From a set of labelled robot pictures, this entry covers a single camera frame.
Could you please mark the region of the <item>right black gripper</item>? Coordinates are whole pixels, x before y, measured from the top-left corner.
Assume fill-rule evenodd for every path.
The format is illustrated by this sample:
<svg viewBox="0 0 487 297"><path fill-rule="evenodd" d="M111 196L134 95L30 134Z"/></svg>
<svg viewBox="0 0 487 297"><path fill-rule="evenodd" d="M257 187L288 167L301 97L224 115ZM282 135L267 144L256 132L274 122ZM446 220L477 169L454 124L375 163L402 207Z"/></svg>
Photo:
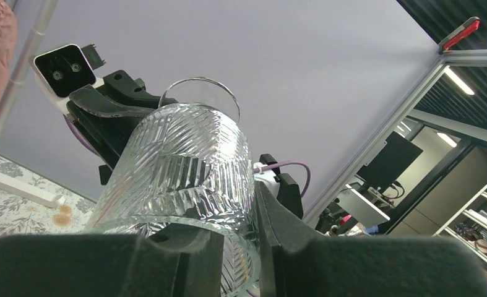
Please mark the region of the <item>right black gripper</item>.
<svg viewBox="0 0 487 297"><path fill-rule="evenodd" d="M105 162L98 167L106 185L134 128L157 108L177 103L146 91L141 79L118 70L104 76L103 85L73 91L67 103L75 128Z"/></svg>

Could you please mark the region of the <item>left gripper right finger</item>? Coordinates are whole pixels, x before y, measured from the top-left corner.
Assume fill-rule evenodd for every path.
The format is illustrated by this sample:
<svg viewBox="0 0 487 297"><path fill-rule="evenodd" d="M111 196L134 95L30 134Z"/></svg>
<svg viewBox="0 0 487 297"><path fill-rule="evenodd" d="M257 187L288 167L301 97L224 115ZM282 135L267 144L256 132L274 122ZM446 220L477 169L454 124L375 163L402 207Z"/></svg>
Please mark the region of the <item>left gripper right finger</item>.
<svg viewBox="0 0 487 297"><path fill-rule="evenodd" d="M428 236L325 236L255 184L262 296L487 296L480 261Z"/></svg>

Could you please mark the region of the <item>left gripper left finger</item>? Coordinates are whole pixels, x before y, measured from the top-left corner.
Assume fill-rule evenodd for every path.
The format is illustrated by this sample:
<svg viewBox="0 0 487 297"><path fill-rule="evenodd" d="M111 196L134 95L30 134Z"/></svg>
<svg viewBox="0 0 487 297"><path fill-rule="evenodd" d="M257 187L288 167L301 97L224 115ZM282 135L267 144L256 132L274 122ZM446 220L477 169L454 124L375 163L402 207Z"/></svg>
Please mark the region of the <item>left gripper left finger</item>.
<svg viewBox="0 0 487 297"><path fill-rule="evenodd" d="M0 296L219 296L223 242L180 224L151 236L6 236Z"/></svg>

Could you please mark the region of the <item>clear ribbed wine glass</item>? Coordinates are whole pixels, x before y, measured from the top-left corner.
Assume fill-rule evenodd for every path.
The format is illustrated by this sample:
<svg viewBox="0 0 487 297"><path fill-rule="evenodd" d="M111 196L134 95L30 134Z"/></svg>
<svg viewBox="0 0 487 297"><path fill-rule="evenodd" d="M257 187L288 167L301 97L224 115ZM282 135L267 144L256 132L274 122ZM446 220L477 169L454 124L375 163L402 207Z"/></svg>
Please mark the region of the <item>clear ribbed wine glass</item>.
<svg viewBox="0 0 487 297"><path fill-rule="evenodd" d="M231 90L206 77L140 121L85 228L153 235L178 223L223 236L220 293L259 277L259 232L248 140Z"/></svg>

